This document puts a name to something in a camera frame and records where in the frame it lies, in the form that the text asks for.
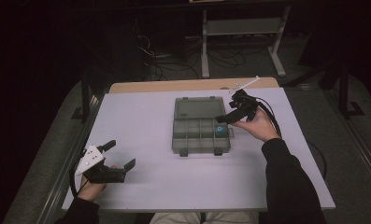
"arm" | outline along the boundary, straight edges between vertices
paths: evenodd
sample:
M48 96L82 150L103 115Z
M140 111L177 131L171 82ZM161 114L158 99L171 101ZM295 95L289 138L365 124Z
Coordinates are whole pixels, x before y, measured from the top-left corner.
M270 223L325 223L313 184L265 112L258 108L253 120L232 125L264 142L262 152L267 162L266 200Z
M83 176L80 185L78 197L71 203L65 216L55 222L56 224L98 223L100 206L94 203L94 200L107 187L107 184L93 184Z

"black sleeve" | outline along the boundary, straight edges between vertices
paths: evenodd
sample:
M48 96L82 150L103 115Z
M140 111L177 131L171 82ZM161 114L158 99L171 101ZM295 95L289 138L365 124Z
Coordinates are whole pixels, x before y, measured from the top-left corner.
M99 205L89 201L75 198L69 206L65 216L57 220L56 224L96 224L98 223Z
M267 161L266 200L270 223L326 223L313 184L285 142L271 139L264 143L262 152Z

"black cable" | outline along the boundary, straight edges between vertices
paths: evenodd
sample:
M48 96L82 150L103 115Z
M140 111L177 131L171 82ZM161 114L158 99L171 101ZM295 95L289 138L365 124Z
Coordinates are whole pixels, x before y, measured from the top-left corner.
M232 49L234 49L235 48L235 46L234 45L232 45L232 41L231 41L231 38L228 38L228 45L232 48ZM243 48L240 48L240 49L238 49L238 50L236 50L231 56L228 56L228 57L235 57L236 55L241 55L241 51L244 49L245 47L243 47Z
M224 48L224 46L221 46L221 45L219 45L219 44L217 44L217 43L213 43L213 45L214 46L216 46L216 47L218 47L218 48L221 48L221 49L223 49L223 50L227 50L227 51L229 51L229 52L231 52L229 49L225 49ZM233 45L232 45L232 43L231 43L231 38L228 38L228 45L230 46L230 47L234 47ZM239 55L240 54L240 52L243 50L243 49L239 49L239 50L237 50L237 51L235 51L234 53L232 53L232 55L230 55L230 56L226 56L227 54L226 53L223 53L223 52L220 52L218 49L217 49L217 52L222 56L222 55L224 55L224 56L222 56L222 58L224 58L224 59L229 59L229 58L233 58L233 57L235 57L236 55Z
M200 57L196 57L196 60L191 65L184 64L184 63L182 63L182 61L177 61L177 62L160 62L159 64L179 64L179 65L183 65L183 66L195 67L196 64L199 62L199 59L200 59ZM189 67L184 68L184 69L177 69L176 71L184 71L184 70L190 69Z
M195 48L195 49L186 49L185 51L185 57L184 58L190 58L192 57L195 53L200 53L200 49L199 48ZM164 57L164 58L157 58L159 61L164 61L165 63L182 63L184 60L183 59L179 59L179 58L176 58L174 55L170 55L170 56L167 56L167 57Z
M148 68L147 68L147 72L148 72L148 76L150 77L150 81L152 81L152 73L150 72L150 64L147 64Z
M181 70L181 69L172 69L172 68L164 67L164 66L161 66L161 65L158 65L158 66L163 68L163 69L167 69L167 70L170 70L170 71L176 71L176 72L191 69L194 72L194 74L196 75L196 78L199 79L199 74L197 73L197 71L194 68L190 67L188 64L184 64L184 63L170 63L170 64L177 64L177 65L180 65L180 66L185 66L186 69Z
M162 68L160 68L156 65L156 63L157 63L156 53L154 53L153 56L154 56L153 57L153 62L154 62L154 65L155 65L155 81L160 81L162 79L162 76L163 76L163 70L162 70Z
M214 62L216 65L220 66L220 67L224 67L224 68L236 68L238 67L239 65L242 65L244 64L246 61L245 61L245 58L243 57L243 63L239 63L237 59L235 58L232 58L232 60L234 60L235 62L234 63L229 63L225 60L222 60L222 59L219 59L218 57L214 56L213 54L211 53L207 53L209 59Z
M248 46L250 46L250 41L248 41L245 47L239 49L238 51L236 51L235 53L233 53L233 55L230 56L230 57L235 57L236 55L242 55L242 56L252 55L252 54L258 53L258 52L260 52L262 50L265 50L267 47L271 46L273 43L275 43L275 40L270 41L268 44L263 45L262 47L260 47L259 49L256 49L255 51L252 51L252 52L249 52L249 53L244 53L243 50L245 50ZM219 48L222 48L223 49L223 46L222 45L219 45L217 43L214 43L214 45L216 47L219 47ZM231 47L234 47L232 45L232 43L230 42L230 39L229 39L229 44L228 45L231 46Z
M77 187L75 186L75 167L78 165L80 159L85 155L86 151L82 151L75 159L74 162L71 165L71 168L69 169L69 186L72 191L72 195L74 195L74 198L78 196Z
M238 52L232 52L229 49L225 50L220 50L220 49L215 49L217 53L223 58L223 59L233 59L236 55L239 55Z
M322 178L325 180L325 177L327 176L327 161L325 160L325 157L324 155L322 154L322 152L320 151L320 149L318 147L316 147L313 143L307 141L308 144L310 144L311 146L313 146L316 151L320 154L320 157L322 159L322 163L323 163L323 170L322 170Z
M201 44L202 44L202 41L201 41L201 37L199 37L199 41L195 44L192 44L191 46L189 46L188 48L185 49L185 55L184 57L190 57L192 56L196 51L200 51L200 49L198 48ZM158 60L170 60L170 59L175 59L174 62L172 63L181 63L182 60L178 60L178 58L176 58L176 55L174 54L159 54L159 53L155 53L155 57L158 59Z
M264 105L263 103L261 102L258 102L258 106L266 113L266 115L270 118L270 120L272 121L273 123L273 126L275 127L276 129L276 132L278 133L278 135L281 137L281 130L280 130L280 127L278 126L278 121L276 120L276 117L275 117L275 113L273 112L273 109L272 107L270 106L270 104L262 99L262 98L259 98L259 97L251 97L251 96L248 96L248 95L241 95L241 96L237 96L236 98L244 98L244 99L248 99L248 100L252 100L252 101L255 101L256 99L258 100L262 100L265 104L267 104L267 106L269 107L269 109L266 107L266 105Z
M266 100L264 100L264 99L262 99L262 98L259 98L259 97L255 97L255 99L257 99L257 100L261 100L261 101L263 101L267 106L269 106L270 112L272 113L273 117L275 116L275 113L273 112L272 107L270 106L270 104L269 104Z
M86 179L85 183L79 188L78 190L78 194L80 193L80 191L86 186L86 184L89 183L89 180Z
M151 66L155 66L155 79L154 81L160 81L162 78L164 78L165 80L167 80L167 77L163 75L163 70L162 70L162 67L157 65L157 64L150 64L150 67Z

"person's left hand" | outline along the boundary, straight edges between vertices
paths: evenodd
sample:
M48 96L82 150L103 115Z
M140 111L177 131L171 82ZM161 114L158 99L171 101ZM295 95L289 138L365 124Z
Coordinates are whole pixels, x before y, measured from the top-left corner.
M87 178L85 176L82 177L82 180L80 181L80 186L83 186L83 188L78 193L78 198L93 202L98 195L107 187L107 184L94 184L87 181Z

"small blue object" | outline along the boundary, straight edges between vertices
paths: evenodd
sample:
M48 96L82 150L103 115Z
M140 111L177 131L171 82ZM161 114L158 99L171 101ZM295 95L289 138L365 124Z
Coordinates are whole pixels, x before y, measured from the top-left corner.
M223 131L223 128L221 126L217 127L216 133L221 133Z

